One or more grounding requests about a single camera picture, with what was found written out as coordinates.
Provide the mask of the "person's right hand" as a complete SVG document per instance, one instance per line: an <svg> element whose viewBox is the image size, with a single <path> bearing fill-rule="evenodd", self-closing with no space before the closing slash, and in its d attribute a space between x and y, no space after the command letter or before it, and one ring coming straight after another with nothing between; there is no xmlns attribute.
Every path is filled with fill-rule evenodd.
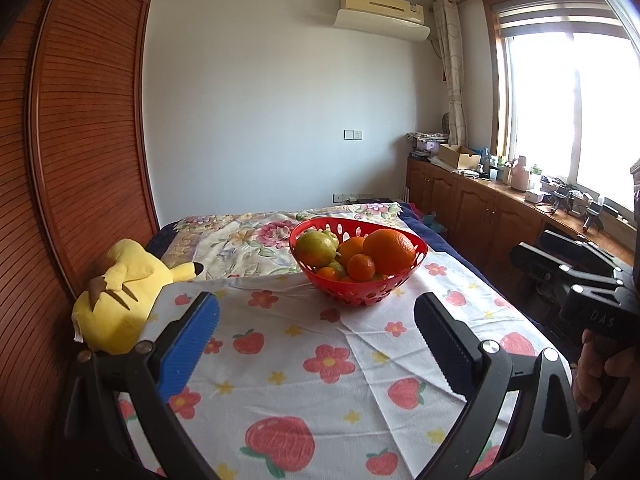
<svg viewBox="0 0 640 480"><path fill-rule="evenodd" d="M604 375L628 378L620 403L608 419L608 426L620 426L639 413L639 349L628 348L607 358L601 351L603 345L604 339L599 341L592 330L582 332L582 353L573 380L573 396L578 408L589 411L600 400Z"/></svg>

